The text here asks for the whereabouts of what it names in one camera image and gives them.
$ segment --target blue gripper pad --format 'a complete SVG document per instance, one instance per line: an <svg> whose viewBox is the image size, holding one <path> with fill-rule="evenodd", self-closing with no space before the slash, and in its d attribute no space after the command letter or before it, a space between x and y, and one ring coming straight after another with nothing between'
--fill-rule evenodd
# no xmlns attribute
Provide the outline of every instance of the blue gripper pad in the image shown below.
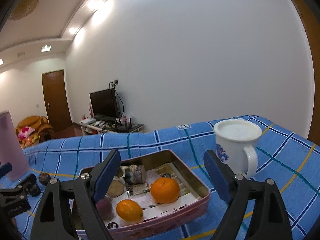
<svg viewBox="0 0 320 240"><path fill-rule="evenodd" d="M213 150L206 151L203 160L219 197L230 204L236 192L234 173L227 164L220 161Z"/></svg>
<svg viewBox="0 0 320 240"><path fill-rule="evenodd" d="M9 171L12 171L11 163L6 163L0 166L0 178L6 175Z"/></svg>
<svg viewBox="0 0 320 240"><path fill-rule="evenodd" d="M111 150L102 163L98 163L90 172L89 189L91 197L97 203L106 195L109 186L120 167L121 156L117 150Z"/></svg>

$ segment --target silver screw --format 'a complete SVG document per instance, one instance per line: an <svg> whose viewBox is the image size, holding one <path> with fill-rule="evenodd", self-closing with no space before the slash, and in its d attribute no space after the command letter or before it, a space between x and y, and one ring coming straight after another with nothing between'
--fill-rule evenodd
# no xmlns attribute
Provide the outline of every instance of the silver screw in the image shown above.
<svg viewBox="0 0 320 240"><path fill-rule="evenodd" d="M50 179L50 183L51 184L55 184L55 183L57 183L58 182L58 179L57 178L52 178L52 179Z"/></svg>
<svg viewBox="0 0 320 240"><path fill-rule="evenodd" d="M81 179L88 179L90 177L89 173L81 174Z"/></svg>
<svg viewBox="0 0 320 240"><path fill-rule="evenodd" d="M237 173L237 174L235 175L235 178L236 178L237 180L242 180L242 179L243 179L243 175L240 174L240 173Z"/></svg>
<svg viewBox="0 0 320 240"><path fill-rule="evenodd" d="M267 183L269 185L273 185L275 183L275 181L273 179L267 179Z"/></svg>

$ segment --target orange fruit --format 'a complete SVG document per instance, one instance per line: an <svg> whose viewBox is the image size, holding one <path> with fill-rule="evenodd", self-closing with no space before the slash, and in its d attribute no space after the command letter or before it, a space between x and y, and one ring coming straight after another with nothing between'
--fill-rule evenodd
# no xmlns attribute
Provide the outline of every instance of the orange fruit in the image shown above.
<svg viewBox="0 0 320 240"><path fill-rule="evenodd" d="M157 203L168 204L177 200L180 189L174 179L159 178L151 185L150 193Z"/></svg>
<svg viewBox="0 0 320 240"><path fill-rule="evenodd" d="M123 220L134 222L143 217L142 208L133 200L121 200L116 207L117 214Z"/></svg>

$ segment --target air vent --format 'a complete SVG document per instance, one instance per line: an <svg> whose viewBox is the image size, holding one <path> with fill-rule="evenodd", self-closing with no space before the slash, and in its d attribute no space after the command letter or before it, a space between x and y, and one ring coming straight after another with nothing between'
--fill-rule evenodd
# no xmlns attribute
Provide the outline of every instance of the air vent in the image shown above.
<svg viewBox="0 0 320 240"><path fill-rule="evenodd" d="M39 0L20 0L15 9L12 11L9 19L16 21L28 16L36 9L38 3Z"/></svg>
<svg viewBox="0 0 320 240"><path fill-rule="evenodd" d="M22 51L22 52L19 52L19 53L17 54L17 57L21 57L21 56L24 56L24 55L25 55L25 52Z"/></svg>

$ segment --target pink cup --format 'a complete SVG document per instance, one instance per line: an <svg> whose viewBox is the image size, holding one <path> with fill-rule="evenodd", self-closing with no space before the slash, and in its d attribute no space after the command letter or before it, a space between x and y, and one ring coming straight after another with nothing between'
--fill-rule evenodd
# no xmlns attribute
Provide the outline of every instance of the pink cup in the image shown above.
<svg viewBox="0 0 320 240"><path fill-rule="evenodd" d="M0 112L0 162L11 163L12 171L7 175L12 181L21 178L29 170L28 160L18 142L9 111Z"/></svg>

